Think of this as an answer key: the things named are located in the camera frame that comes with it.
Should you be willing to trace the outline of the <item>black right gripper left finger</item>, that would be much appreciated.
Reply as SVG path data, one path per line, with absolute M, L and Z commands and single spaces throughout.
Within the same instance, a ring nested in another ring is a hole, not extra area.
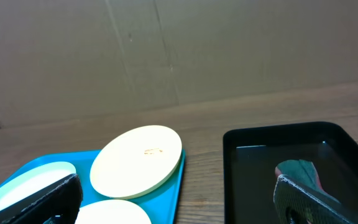
M 74 224 L 83 201 L 77 174 L 70 174 L 0 211 L 0 224 Z

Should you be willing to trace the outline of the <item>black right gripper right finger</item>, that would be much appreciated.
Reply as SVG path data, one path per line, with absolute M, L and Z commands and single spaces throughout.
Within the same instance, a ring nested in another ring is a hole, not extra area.
M 273 202 L 280 223 L 358 224 L 358 213 L 287 175 L 278 176 Z

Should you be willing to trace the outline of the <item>light blue plate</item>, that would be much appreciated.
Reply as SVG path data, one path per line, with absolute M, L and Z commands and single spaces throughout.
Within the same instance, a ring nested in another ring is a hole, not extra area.
M 51 162 L 13 178 L 0 187 L 0 211 L 75 173 L 69 162 Z

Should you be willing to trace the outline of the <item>yellow plate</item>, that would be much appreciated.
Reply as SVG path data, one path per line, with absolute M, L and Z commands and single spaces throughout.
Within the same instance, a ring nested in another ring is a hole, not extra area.
M 127 200 L 103 200 L 81 207 L 75 224 L 151 224 L 147 213 Z
M 90 183 L 107 197 L 140 197 L 170 178 L 181 155 L 181 138 L 173 129 L 160 125 L 135 128 L 99 152 L 90 169 Z

